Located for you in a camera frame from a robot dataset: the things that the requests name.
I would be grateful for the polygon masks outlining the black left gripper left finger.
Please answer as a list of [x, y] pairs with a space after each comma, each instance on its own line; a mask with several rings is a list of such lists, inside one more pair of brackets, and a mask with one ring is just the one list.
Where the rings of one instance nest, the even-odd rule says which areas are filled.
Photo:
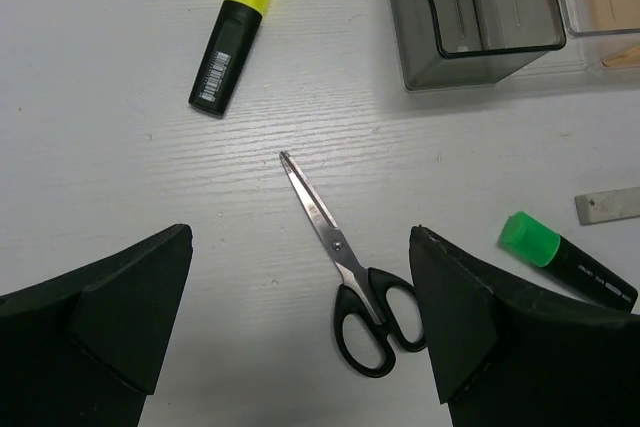
[[186, 224], [1, 298], [4, 426], [136, 426], [193, 255]]

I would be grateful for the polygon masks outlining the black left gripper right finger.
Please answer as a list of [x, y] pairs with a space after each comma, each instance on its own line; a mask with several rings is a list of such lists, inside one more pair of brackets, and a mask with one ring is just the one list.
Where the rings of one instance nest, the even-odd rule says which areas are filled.
[[422, 226], [409, 260], [454, 425], [638, 424], [637, 315], [539, 287]]

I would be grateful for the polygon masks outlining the green cap black highlighter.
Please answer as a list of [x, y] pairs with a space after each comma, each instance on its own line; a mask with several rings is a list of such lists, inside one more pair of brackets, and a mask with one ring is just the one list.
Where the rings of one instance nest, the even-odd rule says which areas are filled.
[[636, 304], [636, 288], [523, 211], [508, 218], [499, 245], [591, 302], [627, 313]]

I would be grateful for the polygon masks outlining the black handled scissors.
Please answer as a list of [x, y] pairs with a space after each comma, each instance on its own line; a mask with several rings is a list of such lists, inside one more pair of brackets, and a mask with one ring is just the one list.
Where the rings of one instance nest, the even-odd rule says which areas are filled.
[[[338, 350], [346, 363], [359, 374], [369, 378], [382, 378], [396, 365], [396, 355], [388, 341], [389, 337], [393, 337], [399, 347], [409, 353], [418, 353], [427, 347], [423, 334], [413, 341], [404, 335], [387, 299], [389, 290], [398, 289], [415, 300], [415, 288], [388, 271], [363, 266], [291, 154], [282, 151], [279, 158], [304, 211], [342, 277], [333, 310], [333, 332]], [[382, 361], [378, 366], [368, 367], [360, 363], [349, 351], [343, 326], [345, 319], [351, 315], [360, 318], [366, 325], [381, 352]]]

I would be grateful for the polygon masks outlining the grey white eraser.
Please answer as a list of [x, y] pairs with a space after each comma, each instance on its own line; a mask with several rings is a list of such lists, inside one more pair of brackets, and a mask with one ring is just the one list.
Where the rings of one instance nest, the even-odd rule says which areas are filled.
[[583, 226], [638, 218], [640, 188], [581, 194], [574, 198], [574, 202], [578, 220]]

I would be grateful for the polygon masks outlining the yellow cap black highlighter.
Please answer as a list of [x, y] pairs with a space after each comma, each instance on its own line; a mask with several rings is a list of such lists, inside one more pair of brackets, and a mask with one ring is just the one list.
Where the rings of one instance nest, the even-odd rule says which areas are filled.
[[225, 115], [269, 4], [223, 1], [191, 89], [191, 107], [216, 118]]

